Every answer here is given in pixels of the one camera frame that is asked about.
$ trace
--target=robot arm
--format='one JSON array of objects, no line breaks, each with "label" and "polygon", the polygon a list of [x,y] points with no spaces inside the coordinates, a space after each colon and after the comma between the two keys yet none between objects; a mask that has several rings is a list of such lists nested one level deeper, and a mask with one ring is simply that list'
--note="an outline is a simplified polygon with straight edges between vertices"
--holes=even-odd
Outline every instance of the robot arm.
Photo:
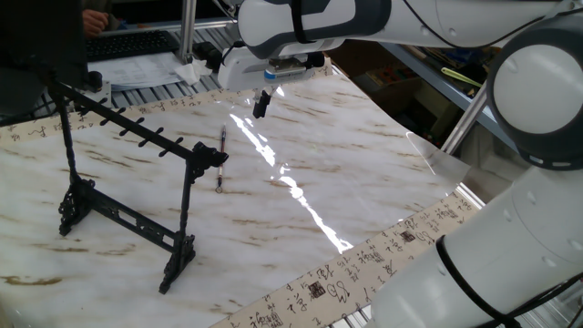
[{"label": "robot arm", "polygon": [[[309,56],[298,54],[332,49],[347,38],[504,46],[491,67],[487,98],[534,168],[446,236],[444,246],[476,293],[509,313],[583,272],[580,6],[570,0],[245,0],[238,19],[246,47],[227,56],[220,83],[263,88],[309,78],[302,65]],[[491,321],[444,263],[433,247],[399,271],[376,294],[370,326],[463,328]]]},{"label": "robot arm", "polygon": [[313,69],[303,68],[307,57],[299,55],[334,49],[349,38],[500,46],[556,7],[556,1],[512,0],[245,0],[238,15],[245,47],[225,57],[219,82],[239,91],[308,79]]}]

